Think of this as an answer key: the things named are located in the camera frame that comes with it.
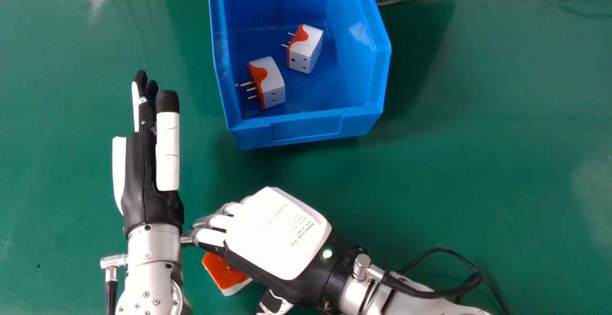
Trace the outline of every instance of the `blue container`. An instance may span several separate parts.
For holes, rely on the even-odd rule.
[[[208,0],[225,121],[242,149],[367,134],[383,112],[391,43],[374,0]],[[308,75],[286,67],[281,44],[301,23],[325,31]],[[247,100],[247,62],[272,56],[286,102]]]

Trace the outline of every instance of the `green work surface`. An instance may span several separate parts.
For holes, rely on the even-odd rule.
[[[181,97],[186,228],[275,185],[374,262],[445,245],[515,315],[604,314],[612,293],[612,0],[414,0],[383,8],[393,56],[368,136],[241,151],[227,133],[207,0],[0,0],[0,314],[99,315],[102,256],[125,252],[111,138],[131,78]],[[247,314],[184,252],[197,315]],[[435,256],[435,289],[470,271]],[[499,309],[481,286],[467,304]],[[314,314],[314,309],[295,310]]]

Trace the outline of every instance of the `robotic arm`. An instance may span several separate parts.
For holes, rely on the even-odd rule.
[[[107,315],[186,315],[182,292],[183,204],[180,175],[179,99],[158,94],[138,71],[131,83],[134,133],[113,139],[113,188],[124,218],[128,254],[101,259]],[[127,266],[125,291],[116,302],[118,268]]]
[[[193,223],[182,242],[227,259],[267,291],[254,315],[282,315],[293,305],[326,315],[487,315],[444,298],[476,288],[435,292],[372,264],[350,247],[327,219],[278,188],[264,188]]]

